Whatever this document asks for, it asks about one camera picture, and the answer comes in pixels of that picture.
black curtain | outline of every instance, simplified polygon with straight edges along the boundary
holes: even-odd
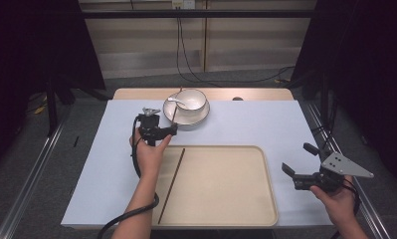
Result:
[[[77,0],[0,1],[0,156],[23,124],[30,95],[53,79],[104,89],[99,62]]]
[[[397,178],[397,1],[318,0],[316,9],[350,18],[311,20],[293,80],[314,73],[309,98],[327,82]]]

electrical cable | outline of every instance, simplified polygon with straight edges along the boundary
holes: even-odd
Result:
[[[33,102],[34,100],[38,99],[40,96],[42,96],[44,92],[38,93],[36,96],[29,98],[28,102]]]
[[[353,193],[353,197],[354,197],[353,214],[356,216],[357,212],[359,211],[359,207],[360,207],[360,203],[361,203],[361,200],[359,197],[359,192],[357,191],[356,187],[354,186],[354,184],[351,181],[347,180],[346,178],[344,178],[344,180],[351,185],[351,186],[347,186],[347,185],[344,185],[344,183],[343,183],[341,186]],[[337,239],[339,236],[340,236],[340,232],[336,231],[331,236],[331,239]]]
[[[135,171],[136,174],[138,174],[138,176],[140,177],[141,173],[139,170],[139,165],[138,165],[138,161],[136,158],[136,149],[137,146],[139,144],[139,142],[142,140],[142,138],[139,138],[137,142],[135,142],[135,127],[136,127],[136,123],[138,122],[139,117],[136,117],[135,120],[133,121],[133,129],[132,129],[132,161],[133,161],[133,166],[135,167]],[[158,205],[158,203],[160,202],[160,198],[158,197],[157,193],[154,193],[154,201],[146,206],[143,207],[139,207],[130,211],[127,211],[123,214],[121,214],[120,216],[112,219],[111,221],[107,222],[107,224],[99,231],[99,234],[97,236],[98,239],[101,239],[102,236],[104,235],[105,231],[108,230],[108,228],[110,228],[111,226],[113,226],[114,224],[121,222],[129,217],[141,214],[143,212],[146,212],[148,210],[153,209],[154,207],[156,207]]]
[[[178,18],[178,19],[177,19],[176,68],[177,68],[177,71],[178,71],[180,77],[181,77],[182,79],[184,79],[185,81],[190,82],[190,83],[206,83],[206,84],[212,85],[212,86],[214,86],[214,87],[218,87],[218,88],[221,88],[221,86],[219,86],[219,85],[217,85],[217,84],[215,84],[215,83],[259,83],[259,82],[269,81],[269,80],[275,79],[275,78],[277,78],[277,77],[280,77],[280,76],[282,75],[282,73],[286,72],[286,71],[289,70],[289,69],[293,69],[293,68],[295,67],[295,66],[289,66],[289,67],[280,68],[277,74],[275,74],[275,75],[273,75],[273,76],[270,76],[270,77],[268,77],[268,78],[259,79],[259,80],[252,80],[252,81],[205,81],[205,80],[200,79],[198,76],[196,76],[196,75],[193,73],[193,71],[192,71],[192,69],[191,69],[191,67],[190,67],[190,65],[189,65],[188,58],[187,58],[187,56],[186,56],[186,48],[185,48],[185,43],[184,43],[184,40],[183,40],[183,39],[184,39],[184,38],[183,38],[182,20],[181,20],[180,18]],[[180,69],[179,69],[179,48],[180,48],[180,41],[181,41],[181,43],[182,43],[183,55],[184,55],[184,57],[185,57],[185,61],[186,61],[186,65],[187,65],[187,67],[188,67],[188,70],[189,70],[189,72],[192,74],[192,76],[194,76],[194,78],[198,80],[198,82],[193,81],[193,80],[190,80],[190,79],[187,79],[187,78],[184,77],[184,76],[182,75],[182,73],[180,72]]]
[[[322,149],[325,148],[325,146],[327,145],[327,143],[331,140],[332,138],[332,131],[334,129],[334,124],[335,124],[335,118],[337,116],[337,108],[338,108],[338,100],[337,97],[334,97],[333,99],[333,103],[332,103],[332,109],[331,109],[331,113],[330,113],[330,117],[328,119],[328,134],[327,137],[324,141],[324,144],[322,145]]]
[[[26,110],[26,111],[25,111],[25,114],[28,114],[28,113],[37,111],[37,110],[39,110],[40,108],[44,108],[44,107],[46,107],[46,106],[47,106],[47,102],[42,102],[42,103],[41,103],[40,105],[38,105],[36,108],[32,108],[32,109]]]
[[[281,88],[281,87],[287,86],[289,84],[289,82],[291,81],[290,79],[288,79],[288,80],[287,79],[282,79],[282,73],[283,73],[282,69],[283,68],[279,69],[278,78],[275,80],[275,82],[277,82],[277,83],[285,83],[285,85],[281,86],[281,84],[278,84],[277,88]]]
[[[198,80],[198,82],[189,80],[189,79],[185,78],[185,77],[180,73],[180,69],[179,69],[179,45],[180,45],[180,41],[179,41],[179,39],[182,41],[183,55],[184,55],[184,57],[185,57],[186,65],[187,65],[187,67],[188,67],[188,69],[189,69],[189,72],[192,74],[192,76],[194,76],[194,77]],[[218,86],[218,85],[216,85],[216,84],[213,84],[213,83],[211,83],[211,82],[207,82],[207,81],[201,80],[200,78],[198,78],[198,77],[192,72],[192,69],[191,69],[191,67],[190,67],[190,65],[189,65],[188,57],[186,56],[185,43],[184,43],[184,41],[183,41],[182,20],[181,20],[180,18],[177,19],[177,52],[176,52],[176,67],[177,67],[177,71],[178,71],[179,75],[180,75],[184,80],[186,80],[186,81],[188,81],[188,82],[191,82],[191,83],[206,83],[206,84],[209,84],[209,85],[211,85],[211,86],[221,88],[220,86]]]

hand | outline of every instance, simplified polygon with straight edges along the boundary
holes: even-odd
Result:
[[[137,143],[136,158],[138,160],[141,177],[147,175],[157,176],[160,170],[164,149],[169,144],[172,135],[168,135],[158,146],[150,146],[140,139],[138,128],[135,130],[135,142]]]
[[[351,176],[345,176],[345,178],[349,181],[352,179]],[[346,181],[344,183],[351,187],[350,183]],[[319,187],[312,186],[310,191],[325,205],[325,210],[334,225],[340,226],[355,220],[354,198],[350,190],[340,187],[337,191],[327,194]]]

metal rail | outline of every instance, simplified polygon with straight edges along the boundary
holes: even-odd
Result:
[[[30,16],[116,18],[333,18],[346,17],[345,11],[315,10],[83,10],[30,12]]]
[[[308,104],[309,112],[312,116],[313,121],[316,123],[317,126],[321,126],[321,119],[320,119],[320,112],[315,104]],[[328,138],[327,131],[323,130],[321,135],[324,139]],[[327,143],[328,147],[337,152],[341,152],[340,148],[338,147],[337,142],[335,141],[334,137],[330,137]],[[356,186],[359,196],[361,199],[361,212],[365,217],[369,227],[371,228],[372,233],[374,234],[375,238],[377,239],[390,239],[390,235],[388,234],[384,224],[382,223],[377,211],[375,210],[374,206],[372,205],[371,201],[369,200],[368,196],[366,195],[365,191],[362,189],[358,179],[353,177],[353,184]]]
[[[40,152],[33,169],[31,170],[24,186],[22,187],[14,204],[6,215],[2,225],[0,226],[0,239],[11,239],[15,230],[21,221],[21,218],[27,208],[31,196],[40,180],[42,172],[47,165],[47,162],[52,154],[53,148],[61,135],[63,125],[68,119],[72,106],[66,107],[63,112],[62,119],[54,133],[47,137],[46,142]]]

gray floor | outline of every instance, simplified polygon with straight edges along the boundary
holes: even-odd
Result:
[[[265,79],[276,72],[258,70],[196,75],[203,80],[222,81],[216,83],[222,87],[276,88],[281,87],[282,84],[276,84],[274,79],[257,83],[240,83]],[[291,71],[282,74],[282,77],[287,78],[290,75]],[[197,82],[193,76],[187,75],[187,77]],[[213,87],[206,83],[187,82],[178,75],[114,79],[106,80],[105,83],[107,90],[101,92],[108,96],[112,96],[118,88]],[[293,95],[299,100],[309,126],[314,127],[307,110],[307,104],[312,102],[304,101],[300,91],[300,88],[293,89]],[[77,100],[73,106],[58,104],[59,112],[62,113],[69,108],[70,116],[65,122],[13,238],[95,238],[97,236],[97,231],[94,230],[76,231],[60,225],[106,106],[105,102],[99,102],[82,92],[75,90],[74,93]],[[40,100],[41,98],[38,98],[30,102],[29,109],[36,107]],[[39,115],[27,114],[24,127],[0,161],[0,225],[34,166],[47,139],[47,132],[47,112]],[[344,155],[374,172],[375,178],[360,179],[360,183],[377,210],[390,238],[397,238],[397,180],[384,168],[375,149],[364,144],[361,137],[362,134],[351,117],[339,108],[334,138]],[[358,219],[370,237],[374,238],[361,213],[358,214]],[[329,238],[334,233],[334,228],[276,229],[275,232],[277,238]]]

